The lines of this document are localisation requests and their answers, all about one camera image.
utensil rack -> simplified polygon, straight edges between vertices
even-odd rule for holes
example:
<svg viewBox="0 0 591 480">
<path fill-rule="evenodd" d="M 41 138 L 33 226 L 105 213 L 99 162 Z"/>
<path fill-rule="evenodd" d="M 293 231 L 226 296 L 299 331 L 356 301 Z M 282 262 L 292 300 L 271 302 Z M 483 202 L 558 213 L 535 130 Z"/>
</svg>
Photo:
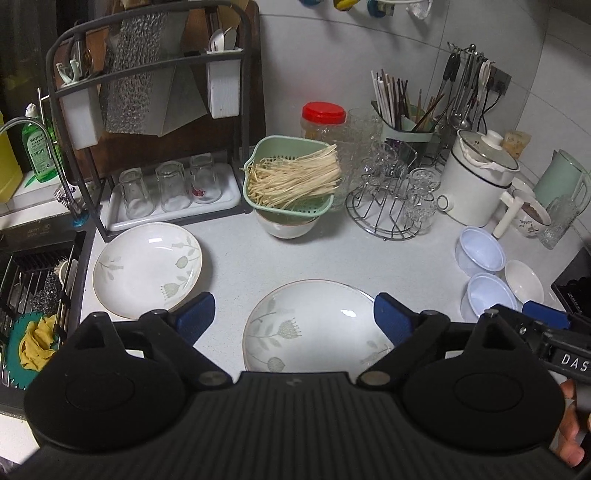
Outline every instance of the utensil rack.
<svg viewBox="0 0 591 480">
<path fill-rule="evenodd" d="M 63 86 L 59 90 L 57 89 L 56 80 L 54 76 L 54 62 L 58 48 L 70 38 L 75 35 L 84 34 L 95 29 L 108 27 L 110 25 L 119 24 L 123 20 L 130 18 L 140 17 L 149 14 L 164 14 L 169 12 L 189 12 L 193 9 L 206 9 L 216 8 L 219 6 L 229 7 L 234 10 L 241 19 L 240 24 L 240 47 L 241 51 L 231 51 L 223 53 L 212 53 L 208 55 L 199 55 L 198 53 L 187 54 L 187 56 L 159 60 L 153 63 L 147 63 L 136 67 L 120 70 L 117 72 L 110 73 L 99 73 L 90 76 L 84 80 L 81 80 L 73 85 Z M 105 242 L 112 240 L 121 232 L 111 232 L 105 226 L 100 219 L 100 201 L 105 191 L 105 186 L 108 184 L 111 191 L 115 187 L 113 179 L 110 174 L 100 176 L 96 167 L 95 160 L 93 158 L 90 148 L 82 150 L 83 156 L 89 165 L 91 178 L 94 184 L 98 187 L 98 194 L 93 199 L 86 186 L 82 171 L 78 160 L 74 154 L 72 143 L 69 139 L 66 122 L 64 115 L 61 110 L 58 99 L 70 95 L 74 92 L 84 90 L 90 87 L 96 87 L 98 84 L 118 80 L 128 76 L 136 75 L 139 73 L 152 72 L 154 70 L 171 68 L 176 66 L 192 66 L 199 64 L 206 64 L 216 61 L 224 60 L 240 60 L 242 64 L 241 68 L 241 79 L 240 79 L 240 99 L 241 99 L 241 112 L 240 115 L 234 118 L 233 123 L 233 145 L 228 145 L 228 151 L 232 153 L 231 164 L 234 170 L 234 175 L 243 180 L 243 174 L 239 168 L 242 167 L 249 154 L 249 113 L 250 113 L 250 90 L 251 90 L 251 55 L 252 55 L 252 39 L 251 39 L 251 22 L 244 10 L 237 5 L 231 3 L 228 0 L 195 0 L 195 1 L 178 1 L 170 2 L 158 5 L 149 5 L 146 7 L 135 8 L 120 12 L 114 15 L 108 15 L 107 17 L 92 20 L 80 25 L 77 25 L 62 35 L 56 40 L 51 46 L 46 55 L 46 76 L 47 76 L 47 89 L 49 95 L 49 101 L 51 106 L 51 114 L 53 116 L 54 125 L 61 136 L 61 147 L 67 158 L 68 165 L 72 170 L 73 183 L 78 186 L 82 194 L 82 198 L 86 203 L 90 217 L 95 223 L 97 230 Z M 235 160 L 239 159 L 239 165 L 236 165 Z M 199 215 L 185 217 L 179 220 L 175 220 L 174 223 L 186 225 L 187 223 L 194 223 L 203 220 L 209 220 L 212 218 L 219 218 L 221 216 L 236 215 L 238 213 L 245 213 L 250 211 L 248 204 L 242 199 L 241 204 L 229 210 L 223 210 L 220 212 L 202 213 Z"/>
</svg>

human hand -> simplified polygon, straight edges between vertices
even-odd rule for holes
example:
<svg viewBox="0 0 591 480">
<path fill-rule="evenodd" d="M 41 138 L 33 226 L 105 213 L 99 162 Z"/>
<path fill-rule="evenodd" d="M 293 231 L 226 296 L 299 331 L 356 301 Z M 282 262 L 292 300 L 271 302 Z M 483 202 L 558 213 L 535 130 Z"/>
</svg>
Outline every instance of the human hand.
<svg viewBox="0 0 591 480">
<path fill-rule="evenodd" d="M 576 399 L 576 387 L 574 380 L 567 380 L 560 384 L 564 397 L 568 400 Z M 570 466 L 577 466 L 583 461 L 584 450 L 574 440 L 580 430 L 579 419 L 576 413 L 576 403 L 572 402 L 564 411 L 564 417 L 558 427 L 558 448 L 556 455 Z M 587 429 L 591 431 L 591 417 L 587 419 Z"/>
</svg>

white tile wall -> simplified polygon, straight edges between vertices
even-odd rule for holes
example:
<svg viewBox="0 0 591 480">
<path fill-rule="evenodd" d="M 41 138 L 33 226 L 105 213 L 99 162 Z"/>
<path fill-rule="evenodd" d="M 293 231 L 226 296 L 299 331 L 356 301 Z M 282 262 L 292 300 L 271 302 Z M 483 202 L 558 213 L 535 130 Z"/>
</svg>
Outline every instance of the white tile wall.
<svg viewBox="0 0 591 480">
<path fill-rule="evenodd" d="M 362 0 L 339 12 L 332 0 L 258 0 L 261 11 L 265 110 L 269 134 L 299 134 L 301 107 L 326 100 L 345 108 L 373 98 L 372 69 L 409 79 L 411 97 L 434 95 L 447 41 L 475 43 L 513 80 L 487 114 L 489 127 L 516 127 L 540 59 L 548 0 L 434 0 L 422 22 L 396 7 L 393 17 L 369 16 Z"/>
<path fill-rule="evenodd" d="M 563 149 L 585 163 L 591 149 L 591 136 L 563 113 L 530 93 L 517 127 L 531 134 L 531 142 L 520 161 L 538 178 L 542 176 L 554 150 Z"/>
<path fill-rule="evenodd" d="M 538 68 L 545 28 L 514 0 L 452 0 L 443 44 L 475 43 L 487 58 L 529 90 Z"/>
<path fill-rule="evenodd" d="M 411 79 L 411 98 L 429 87 L 435 47 L 350 24 L 299 17 L 263 17 L 261 23 L 269 134 L 298 135 L 301 107 L 309 101 L 345 109 L 368 105 L 374 98 L 372 69 Z"/>
<path fill-rule="evenodd" d="M 548 19 L 547 33 L 591 55 L 591 35 L 585 22 L 554 9 Z"/>
<path fill-rule="evenodd" d="M 531 180 L 537 181 L 559 149 L 591 171 L 590 87 L 591 25 L 552 9 L 540 65 L 518 125 L 532 135 L 521 157 L 522 170 Z M 574 227 L 583 239 L 591 239 L 591 208 Z"/>
</svg>

drinking glass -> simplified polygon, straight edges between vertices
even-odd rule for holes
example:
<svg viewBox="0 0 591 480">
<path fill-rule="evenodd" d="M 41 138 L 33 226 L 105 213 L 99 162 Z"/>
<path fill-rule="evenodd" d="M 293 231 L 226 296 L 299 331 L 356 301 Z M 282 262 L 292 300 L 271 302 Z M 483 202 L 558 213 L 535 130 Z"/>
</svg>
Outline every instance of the drinking glass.
<svg viewBox="0 0 591 480">
<path fill-rule="evenodd" d="M 191 167 L 191 190 L 197 203 L 213 203 L 222 196 L 217 174 L 213 169 L 211 155 L 195 155 L 189 161 Z"/>
<path fill-rule="evenodd" d="M 550 215 L 551 224 L 538 234 L 538 238 L 542 245 L 552 250 L 577 218 L 577 204 L 570 195 L 562 195 L 552 200 L 546 211 Z"/>
<path fill-rule="evenodd" d="M 156 168 L 156 179 L 160 191 L 160 205 L 165 212 L 182 210 L 191 205 L 187 191 L 184 167 L 181 162 L 171 160 Z"/>
<path fill-rule="evenodd" d="M 119 175 L 121 195 L 127 218 L 130 220 L 148 216 L 154 211 L 154 202 L 148 194 L 140 168 L 130 168 Z"/>
<path fill-rule="evenodd" d="M 437 202 L 432 193 L 413 193 L 405 200 L 401 216 L 406 228 L 422 232 L 433 224 L 436 210 Z"/>
<path fill-rule="evenodd" d="M 415 168 L 408 174 L 409 193 L 431 193 L 439 188 L 440 174 L 434 168 Z"/>
</svg>

white pot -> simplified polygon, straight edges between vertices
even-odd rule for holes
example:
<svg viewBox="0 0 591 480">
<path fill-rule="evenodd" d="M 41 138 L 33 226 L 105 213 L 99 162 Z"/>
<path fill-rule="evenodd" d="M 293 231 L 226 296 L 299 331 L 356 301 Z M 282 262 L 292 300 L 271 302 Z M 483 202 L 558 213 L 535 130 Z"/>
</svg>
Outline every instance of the white pot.
<svg viewBox="0 0 591 480">
<path fill-rule="evenodd" d="M 447 159 L 437 206 L 464 225 L 485 226 L 496 210 L 501 194 L 509 188 L 519 170 L 517 162 L 507 152 L 497 150 L 496 147 L 500 149 L 500 146 L 495 142 L 499 138 L 500 135 L 492 131 L 487 137 L 459 131 Z"/>
</svg>

